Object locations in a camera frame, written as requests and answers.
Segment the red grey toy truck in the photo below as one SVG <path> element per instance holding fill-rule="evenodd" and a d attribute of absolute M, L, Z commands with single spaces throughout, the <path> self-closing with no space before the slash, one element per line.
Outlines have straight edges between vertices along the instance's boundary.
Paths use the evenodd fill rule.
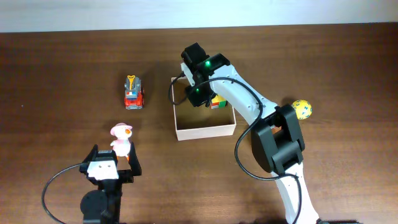
<path fill-rule="evenodd" d="M 124 105 L 127 110 L 140 110 L 144 107 L 144 89 L 141 79 L 128 75 L 124 84 Z"/>

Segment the multicolour puzzle cube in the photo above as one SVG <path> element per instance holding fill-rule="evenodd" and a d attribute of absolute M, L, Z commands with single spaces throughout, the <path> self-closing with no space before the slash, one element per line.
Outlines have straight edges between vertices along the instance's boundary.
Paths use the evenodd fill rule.
<path fill-rule="evenodd" d="M 228 102 L 220 95 L 211 99 L 211 109 L 224 108 Z"/>

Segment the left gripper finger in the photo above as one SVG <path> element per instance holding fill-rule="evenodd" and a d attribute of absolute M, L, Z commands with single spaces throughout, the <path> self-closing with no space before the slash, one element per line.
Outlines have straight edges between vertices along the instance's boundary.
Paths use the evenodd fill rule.
<path fill-rule="evenodd" d="M 89 152 L 89 154 L 85 157 L 85 159 L 83 160 L 83 163 L 89 163 L 91 162 L 93 159 L 95 159 L 96 155 L 98 153 L 98 145 L 95 144 L 92 148 L 92 150 Z"/>
<path fill-rule="evenodd" d="M 141 165 L 137 158 L 136 149 L 135 149 L 133 142 L 131 142 L 131 146 L 130 146 L 128 163 L 131 167 L 133 176 L 141 176 L 142 175 Z"/>

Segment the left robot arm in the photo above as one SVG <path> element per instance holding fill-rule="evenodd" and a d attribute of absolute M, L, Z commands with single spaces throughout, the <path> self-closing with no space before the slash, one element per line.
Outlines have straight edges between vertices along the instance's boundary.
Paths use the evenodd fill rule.
<path fill-rule="evenodd" d="M 129 169 L 117 168 L 118 158 L 113 150 L 100 151 L 94 145 L 80 164 L 79 171 L 98 188 L 85 194 L 80 203 L 83 223 L 119 223 L 123 184 L 134 182 L 142 175 L 133 144 L 129 148 Z"/>

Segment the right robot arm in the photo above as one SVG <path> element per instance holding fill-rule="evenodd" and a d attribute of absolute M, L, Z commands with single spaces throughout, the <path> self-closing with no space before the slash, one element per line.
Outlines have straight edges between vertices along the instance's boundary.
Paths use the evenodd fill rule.
<path fill-rule="evenodd" d="M 198 43 L 181 53 L 181 77 L 188 79 L 185 99 L 197 107 L 215 96 L 223 97 L 245 119 L 248 128 L 234 147 L 238 155 L 241 141 L 251 136 L 252 154 L 270 174 L 285 208 L 287 223 L 320 223 L 304 179 L 305 143 L 295 109 L 279 106 L 256 91 L 222 54 L 209 56 Z"/>

